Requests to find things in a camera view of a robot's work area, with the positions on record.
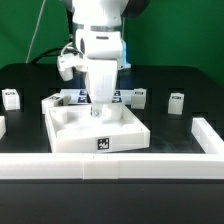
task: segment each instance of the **black table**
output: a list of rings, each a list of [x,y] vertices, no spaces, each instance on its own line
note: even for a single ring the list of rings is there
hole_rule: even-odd
[[[224,91],[190,67],[133,67],[118,89],[147,89],[145,110],[133,110],[151,130],[138,152],[203,153],[191,135],[203,116],[223,136]],[[55,65],[13,64],[0,70],[0,88],[17,89],[21,110],[5,111],[3,152],[51,153],[41,99],[61,88],[84,88],[80,75],[63,82]],[[171,92],[185,94],[182,116],[168,115]],[[223,223],[222,180],[1,180],[1,223]]]

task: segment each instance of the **white cube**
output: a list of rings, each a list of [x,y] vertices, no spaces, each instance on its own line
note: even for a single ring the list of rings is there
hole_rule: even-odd
[[[49,96],[41,101],[42,113],[45,114],[46,108],[67,106],[70,100],[70,95],[66,95],[63,93],[55,93],[54,95]]]
[[[171,93],[168,106],[168,114],[181,115],[184,105],[184,94]]]
[[[144,109],[146,103],[146,89],[134,89],[131,97],[131,108]]]
[[[6,110],[20,109],[19,95],[15,89],[2,90],[2,99]]]
[[[0,116],[0,139],[5,134],[6,128],[5,128],[5,117]]]

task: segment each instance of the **robot cable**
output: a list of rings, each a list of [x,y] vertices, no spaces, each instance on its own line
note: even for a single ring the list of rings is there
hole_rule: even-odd
[[[37,35],[37,32],[38,32],[38,29],[39,29],[40,20],[41,20],[43,11],[44,11],[45,3],[46,3],[46,0],[43,0],[42,6],[41,6],[41,9],[40,9],[40,13],[39,13],[39,16],[38,16],[36,28],[35,28],[35,31],[34,31],[34,34],[33,34],[33,37],[32,37],[31,43],[30,43],[28,55],[27,55],[27,58],[26,58],[26,64],[29,63],[30,54],[31,54],[31,51],[32,51],[32,48],[33,48],[33,44],[34,44],[34,41],[35,41],[35,38],[36,38],[36,35]]]

